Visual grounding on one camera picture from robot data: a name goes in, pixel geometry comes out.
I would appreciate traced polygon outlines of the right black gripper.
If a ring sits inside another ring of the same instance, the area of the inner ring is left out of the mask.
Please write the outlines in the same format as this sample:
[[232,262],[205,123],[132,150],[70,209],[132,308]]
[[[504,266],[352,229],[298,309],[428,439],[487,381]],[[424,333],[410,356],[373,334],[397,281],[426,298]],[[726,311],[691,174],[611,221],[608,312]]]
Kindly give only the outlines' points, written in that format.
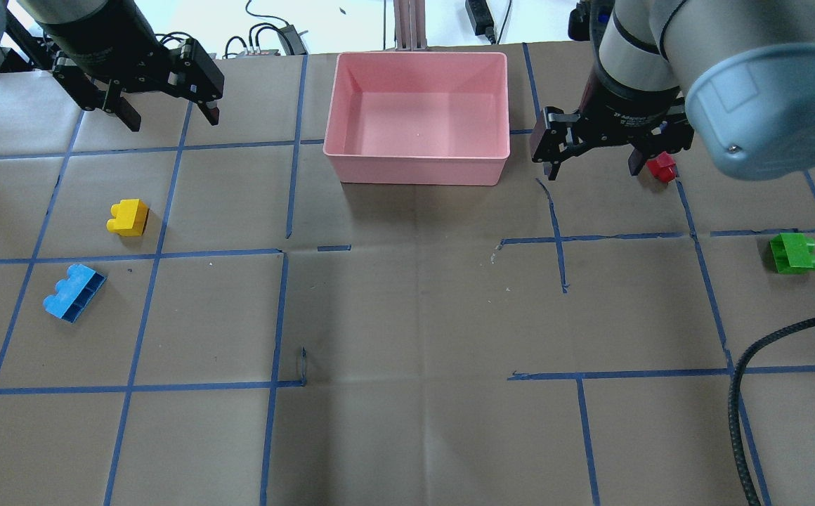
[[661,113],[642,125],[623,124],[619,115],[608,112],[596,118],[581,112],[567,113],[546,106],[540,111],[530,134],[530,158],[542,163],[543,174],[555,181],[563,161],[594,148],[632,146],[628,157],[630,176],[638,176],[645,164],[658,154],[689,150],[694,131],[683,112]]

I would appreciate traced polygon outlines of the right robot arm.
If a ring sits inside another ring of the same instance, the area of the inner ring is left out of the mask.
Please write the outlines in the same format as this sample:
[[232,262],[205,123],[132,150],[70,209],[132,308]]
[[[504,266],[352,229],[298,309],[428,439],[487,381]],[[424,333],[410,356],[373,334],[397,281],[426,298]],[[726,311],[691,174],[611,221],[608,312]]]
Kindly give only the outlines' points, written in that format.
[[695,137],[733,179],[815,167],[815,1],[580,1],[568,20],[592,70],[577,110],[540,111],[549,180],[594,148],[632,146],[630,173]]

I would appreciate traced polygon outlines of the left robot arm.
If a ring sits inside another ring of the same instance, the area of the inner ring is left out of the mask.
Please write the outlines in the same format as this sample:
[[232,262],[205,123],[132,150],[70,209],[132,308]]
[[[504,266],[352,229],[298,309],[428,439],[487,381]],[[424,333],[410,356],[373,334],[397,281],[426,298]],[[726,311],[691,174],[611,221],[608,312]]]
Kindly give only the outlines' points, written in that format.
[[101,110],[138,131],[141,116],[126,95],[161,92],[195,103],[209,124],[219,123],[225,78],[188,33],[157,35],[133,1],[22,1],[21,7],[44,31],[44,42],[25,31],[5,1],[0,39],[8,33],[82,110]]

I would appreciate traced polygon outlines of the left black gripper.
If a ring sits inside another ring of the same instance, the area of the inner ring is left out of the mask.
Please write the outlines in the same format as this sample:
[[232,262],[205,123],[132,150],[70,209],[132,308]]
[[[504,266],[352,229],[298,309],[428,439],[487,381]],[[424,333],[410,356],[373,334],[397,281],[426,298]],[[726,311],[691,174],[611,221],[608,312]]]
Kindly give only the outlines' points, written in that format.
[[185,38],[174,48],[160,39],[140,55],[115,53],[100,62],[83,63],[58,52],[52,77],[84,111],[112,113],[129,131],[141,130],[142,118],[126,93],[161,92],[195,103],[212,127],[219,125],[219,101],[225,77],[201,43]]

